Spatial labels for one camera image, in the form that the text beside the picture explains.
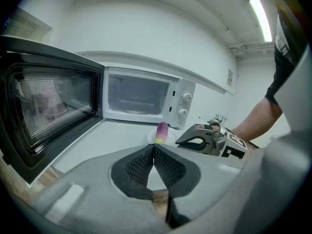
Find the white knob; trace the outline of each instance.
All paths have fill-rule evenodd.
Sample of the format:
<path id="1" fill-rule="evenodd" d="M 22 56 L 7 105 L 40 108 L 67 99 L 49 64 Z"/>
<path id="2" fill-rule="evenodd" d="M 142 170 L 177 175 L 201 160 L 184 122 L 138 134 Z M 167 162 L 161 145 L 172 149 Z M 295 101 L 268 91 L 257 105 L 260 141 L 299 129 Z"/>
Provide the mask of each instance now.
<path id="1" fill-rule="evenodd" d="M 182 96 L 182 99 L 185 101 L 185 102 L 191 102 L 192 100 L 192 95 L 191 94 L 184 94 Z"/>
<path id="2" fill-rule="evenodd" d="M 180 109 L 179 110 L 179 115 L 182 117 L 182 118 L 186 118 L 187 117 L 187 110 L 185 110 L 184 108 Z"/>

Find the ceiling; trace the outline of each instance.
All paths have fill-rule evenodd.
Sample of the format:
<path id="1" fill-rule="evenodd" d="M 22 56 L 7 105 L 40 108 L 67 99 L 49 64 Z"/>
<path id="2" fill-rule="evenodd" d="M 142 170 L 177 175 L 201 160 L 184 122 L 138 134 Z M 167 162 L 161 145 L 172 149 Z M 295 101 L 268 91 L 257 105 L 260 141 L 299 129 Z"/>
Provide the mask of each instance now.
<path id="1" fill-rule="evenodd" d="M 272 57 L 273 42 L 264 42 L 249 0 L 156 0 L 176 7 L 207 26 L 237 59 Z M 261 0 L 272 38 L 276 37 L 277 8 L 273 0 Z"/>

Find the microwave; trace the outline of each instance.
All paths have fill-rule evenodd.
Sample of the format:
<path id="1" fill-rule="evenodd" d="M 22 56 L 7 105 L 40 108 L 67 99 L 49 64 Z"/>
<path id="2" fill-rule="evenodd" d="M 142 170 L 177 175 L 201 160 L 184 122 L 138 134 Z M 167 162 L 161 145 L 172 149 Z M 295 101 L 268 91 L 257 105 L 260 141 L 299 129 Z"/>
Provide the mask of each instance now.
<path id="1" fill-rule="evenodd" d="M 103 118 L 184 126 L 195 83 L 0 36 L 0 150 L 29 184 Z"/>
<path id="2" fill-rule="evenodd" d="M 195 82 L 153 72 L 105 67 L 103 117 L 182 128 Z"/>

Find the fluorescent light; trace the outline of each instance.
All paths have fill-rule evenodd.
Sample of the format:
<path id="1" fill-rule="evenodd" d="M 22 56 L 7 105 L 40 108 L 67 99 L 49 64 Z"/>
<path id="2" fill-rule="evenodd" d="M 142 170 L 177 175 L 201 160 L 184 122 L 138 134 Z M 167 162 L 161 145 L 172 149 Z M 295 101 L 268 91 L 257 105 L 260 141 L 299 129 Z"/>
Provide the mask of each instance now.
<path id="1" fill-rule="evenodd" d="M 263 33 L 263 37 L 265 41 L 272 41 L 272 35 L 271 35 L 271 30 L 270 30 L 270 26 L 269 26 L 269 22 L 268 22 L 268 18 L 267 15 L 264 12 L 264 9 L 262 7 L 262 4 L 260 2 L 260 0 L 249 0 L 250 4 L 252 5 L 261 29 L 262 29 L 262 33 Z"/>

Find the plate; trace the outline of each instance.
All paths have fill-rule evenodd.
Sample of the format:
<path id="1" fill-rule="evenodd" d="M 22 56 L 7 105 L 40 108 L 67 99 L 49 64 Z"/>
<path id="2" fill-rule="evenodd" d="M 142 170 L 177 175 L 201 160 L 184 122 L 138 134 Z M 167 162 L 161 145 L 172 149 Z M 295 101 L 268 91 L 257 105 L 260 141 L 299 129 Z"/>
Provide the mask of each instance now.
<path id="1" fill-rule="evenodd" d="M 156 136 L 156 131 L 157 128 L 152 129 L 148 135 L 147 135 L 147 142 L 149 144 L 154 144 L 154 139 Z M 165 144 L 166 145 L 170 145 L 170 146 L 174 146 L 177 147 L 178 145 L 176 144 L 176 140 L 177 140 L 177 134 L 176 134 L 176 130 L 173 128 L 169 128 L 168 129 L 168 135 L 167 135 L 167 139 Z"/>

